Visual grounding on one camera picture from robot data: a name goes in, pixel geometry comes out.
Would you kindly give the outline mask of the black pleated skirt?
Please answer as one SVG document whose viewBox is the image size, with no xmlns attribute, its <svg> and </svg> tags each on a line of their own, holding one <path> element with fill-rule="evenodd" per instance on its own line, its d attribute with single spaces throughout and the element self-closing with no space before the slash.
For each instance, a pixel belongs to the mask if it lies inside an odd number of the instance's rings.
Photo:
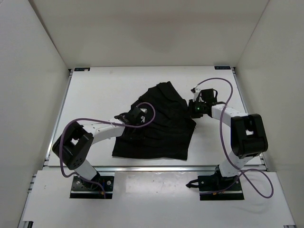
<svg viewBox="0 0 304 228">
<path fill-rule="evenodd" d="M 151 87 L 135 101 L 147 109 L 143 128 L 125 128 L 117 137 L 113 148 L 114 157 L 132 159 L 169 158 L 187 160 L 188 148 L 196 122 L 188 113 L 186 100 L 176 91 L 170 81 Z"/>
</svg>

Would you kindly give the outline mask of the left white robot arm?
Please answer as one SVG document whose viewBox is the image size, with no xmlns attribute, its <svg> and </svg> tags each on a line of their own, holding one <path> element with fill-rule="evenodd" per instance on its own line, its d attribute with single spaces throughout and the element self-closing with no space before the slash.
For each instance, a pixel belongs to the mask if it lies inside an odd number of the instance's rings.
<svg viewBox="0 0 304 228">
<path fill-rule="evenodd" d="M 52 151 L 61 164 L 83 178 L 82 182 L 88 189 L 94 189 L 99 185 L 100 175 L 86 159 L 91 146 L 106 139 L 122 136 L 124 131 L 129 129 L 125 127 L 126 125 L 144 125 L 147 113 L 146 108 L 135 107 L 127 113 L 116 115 L 109 124 L 97 122 L 83 125 L 75 121 L 62 134 L 64 137 L 62 147 L 59 137 Z"/>
</svg>

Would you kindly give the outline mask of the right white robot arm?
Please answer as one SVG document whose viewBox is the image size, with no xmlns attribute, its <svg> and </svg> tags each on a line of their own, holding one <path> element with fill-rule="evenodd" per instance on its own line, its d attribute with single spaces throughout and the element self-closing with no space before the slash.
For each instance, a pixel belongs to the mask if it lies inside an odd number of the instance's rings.
<svg viewBox="0 0 304 228">
<path fill-rule="evenodd" d="M 213 178 L 213 186 L 224 190 L 230 185 L 229 178 L 237 176 L 246 163 L 267 151 L 268 140 L 262 117 L 238 111 L 219 102 L 215 89 L 193 88 L 191 92 L 194 97 L 189 100 L 188 107 L 192 118 L 201 118 L 206 114 L 230 127 L 231 152 L 218 166 L 219 175 Z"/>
</svg>

